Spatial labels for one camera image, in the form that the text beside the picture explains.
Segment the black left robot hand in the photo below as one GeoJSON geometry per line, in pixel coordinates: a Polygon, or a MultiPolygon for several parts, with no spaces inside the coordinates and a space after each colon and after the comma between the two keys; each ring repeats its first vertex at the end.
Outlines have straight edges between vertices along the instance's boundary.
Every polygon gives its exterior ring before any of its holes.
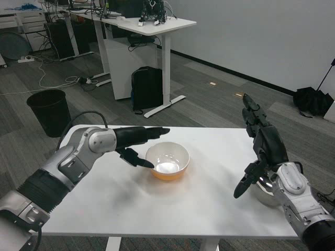
{"type": "Polygon", "coordinates": [[[127,127],[114,129],[117,142],[115,151],[120,155],[120,158],[134,167],[142,166],[154,169],[152,163],[139,158],[138,153],[131,149],[130,146],[141,145],[147,143],[149,140],[159,139],[160,136],[169,132],[169,128],[163,127],[127,127]]]}

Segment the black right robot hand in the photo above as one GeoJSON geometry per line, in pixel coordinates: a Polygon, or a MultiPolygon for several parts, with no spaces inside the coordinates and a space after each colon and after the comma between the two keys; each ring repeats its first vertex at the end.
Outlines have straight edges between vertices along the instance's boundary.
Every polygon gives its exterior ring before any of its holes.
{"type": "Polygon", "coordinates": [[[233,196],[239,198],[246,190],[268,172],[276,172],[278,165],[288,162],[287,151],[276,127],[266,119],[266,113],[249,95],[243,95],[245,108],[243,120],[249,137],[253,138],[253,150],[257,161],[249,164],[245,175],[237,184],[233,196]]]}

